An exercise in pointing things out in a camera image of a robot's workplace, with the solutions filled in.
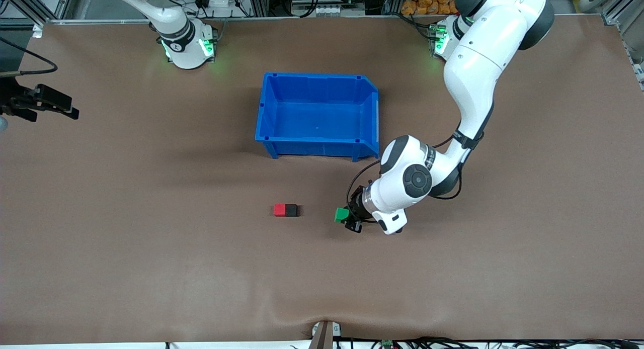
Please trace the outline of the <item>brown table mat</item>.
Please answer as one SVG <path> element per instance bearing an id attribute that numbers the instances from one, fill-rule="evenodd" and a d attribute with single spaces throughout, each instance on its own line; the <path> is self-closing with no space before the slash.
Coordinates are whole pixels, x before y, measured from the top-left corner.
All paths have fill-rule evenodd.
<path id="1" fill-rule="evenodd" d="M 229 22 L 215 63 L 167 63 L 148 26 L 46 26 L 76 121 L 0 134 L 0 344 L 644 339 L 644 93 L 616 28 L 559 16 L 498 81 L 454 200 L 387 236 L 333 220 L 367 162 L 271 159 L 266 72 L 361 74 L 380 143 L 446 139 L 442 63 L 399 19 Z M 298 217 L 276 217 L 275 203 Z"/>

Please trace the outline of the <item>blue plastic storage bin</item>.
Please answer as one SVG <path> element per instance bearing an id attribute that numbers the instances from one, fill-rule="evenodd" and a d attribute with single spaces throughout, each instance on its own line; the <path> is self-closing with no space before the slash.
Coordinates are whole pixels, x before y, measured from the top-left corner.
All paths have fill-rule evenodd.
<path id="1" fill-rule="evenodd" d="M 255 140 L 274 159 L 379 158 L 379 100 L 363 75 L 267 72 Z"/>

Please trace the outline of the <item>orange packets pile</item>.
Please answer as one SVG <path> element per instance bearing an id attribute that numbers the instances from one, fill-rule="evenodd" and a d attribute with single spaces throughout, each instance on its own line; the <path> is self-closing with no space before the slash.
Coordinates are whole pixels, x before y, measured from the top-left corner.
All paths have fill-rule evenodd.
<path id="1" fill-rule="evenodd" d="M 408 15 L 457 15 L 455 0 L 403 0 L 400 14 Z"/>

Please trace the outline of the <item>aluminium frame profile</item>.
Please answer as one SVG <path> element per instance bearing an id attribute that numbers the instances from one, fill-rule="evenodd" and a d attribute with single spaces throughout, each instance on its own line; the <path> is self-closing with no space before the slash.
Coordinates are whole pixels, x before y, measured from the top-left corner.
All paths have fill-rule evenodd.
<path id="1" fill-rule="evenodd" d="M 605 0 L 602 12 L 609 25 L 618 26 L 627 45 L 644 49 L 644 0 Z"/>
<path id="2" fill-rule="evenodd" d="M 10 0 L 10 3 L 28 19 L 53 21 L 66 18 L 74 0 Z"/>
<path id="3" fill-rule="evenodd" d="M 241 3 L 249 17 L 264 18 L 269 16 L 269 0 L 241 0 Z"/>

